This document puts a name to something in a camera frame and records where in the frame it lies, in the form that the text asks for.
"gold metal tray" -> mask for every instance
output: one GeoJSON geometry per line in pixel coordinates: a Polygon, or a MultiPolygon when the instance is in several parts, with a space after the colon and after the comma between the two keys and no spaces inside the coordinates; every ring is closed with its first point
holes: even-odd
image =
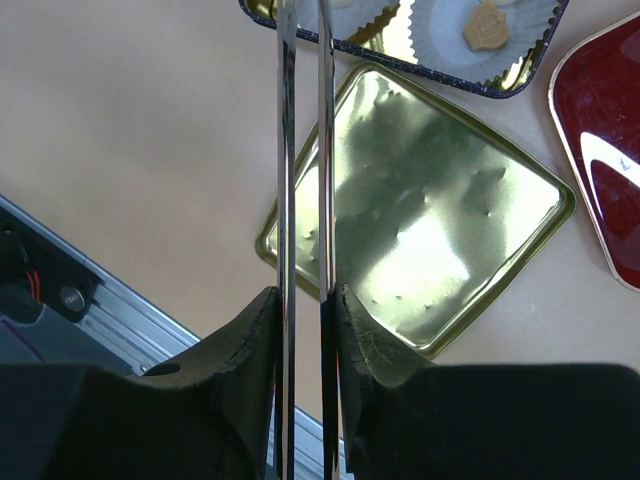
{"type": "MultiPolygon", "coordinates": [[[[569,3],[569,0],[558,0],[558,8],[549,21],[549,30],[544,32],[543,39],[531,45],[526,55],[514,63],[509,70],[481,85],[430,70],[428,65],[419,64],[412,47],[410,32],[410,16],[415,1],[399,0],[396,7],[384,9],[373,23],[360,28],[347,41],[336,41],[336,48],[387,67],[427,77],[490,98],[509,98],[526,88],[535,75],[569,3]]],[[[278,14],[277,0],[239,0],[239,3],[254,21],[263,26],[275,28],[275,19],[278,14]]],[[[305,30],[299,30],[298,36],[317,41],[317,35],[305,30]]]]}
{"type": "MultiPolygon", "coordinates": [[[[318,296],[317,126],[297,160],[299,284],[318,296]]],[[[571,189],[480,120],[374,63],[336,103],[338,280],[433,358],[509,285],[575,208],[571,189]]],[[[272,208],[256,241],[275,265],[272,208]]]]}

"red tray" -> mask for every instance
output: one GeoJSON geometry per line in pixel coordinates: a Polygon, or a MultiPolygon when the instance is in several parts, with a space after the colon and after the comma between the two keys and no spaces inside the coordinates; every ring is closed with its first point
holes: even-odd
{"type": "Polygon", "coordinates": [[[549,101],[611,270],[640,291],[640,12],[571,50],[549,101]]]}

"red wire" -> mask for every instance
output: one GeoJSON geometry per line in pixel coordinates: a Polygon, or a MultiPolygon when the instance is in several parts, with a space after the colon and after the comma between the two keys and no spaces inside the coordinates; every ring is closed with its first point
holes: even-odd
{"type": "Polygon", "coordinates": [[[24,273],[31,284],[31,296],[36,302],[42,303],[40,300],[40,274],[37,271],[34,271],[33,275],[29,272],[24,273]]]}

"gold-topped chocolate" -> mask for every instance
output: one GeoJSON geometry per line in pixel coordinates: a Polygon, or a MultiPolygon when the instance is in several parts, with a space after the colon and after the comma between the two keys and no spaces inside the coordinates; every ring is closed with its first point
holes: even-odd
{"type": "Polygon", "coordinates": [[[507,14],[498,10],[494,3],[478,5],[463,32],[471,50],[497,50],[509,41],[507,14]]]}

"square tin lid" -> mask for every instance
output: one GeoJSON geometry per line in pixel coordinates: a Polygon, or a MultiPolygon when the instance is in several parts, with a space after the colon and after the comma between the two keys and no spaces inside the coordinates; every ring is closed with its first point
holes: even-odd
{"type": "MultiPolygon", "coordinates": [[[[570,188],[480,120],[363,62],[336,107],[336,262],[428,358],[473,322],[574,210],[570,188]]],[[[298,156],[298,282],[318,296],[317,127],[298,156]]],[[[276,261],[275,206],[256,247],[276,261]]]]}
{"type": "Polygon", "coordinates": [[[640,12],[574,47],[551,111],[614,276],[640,289],[640,12]]]}

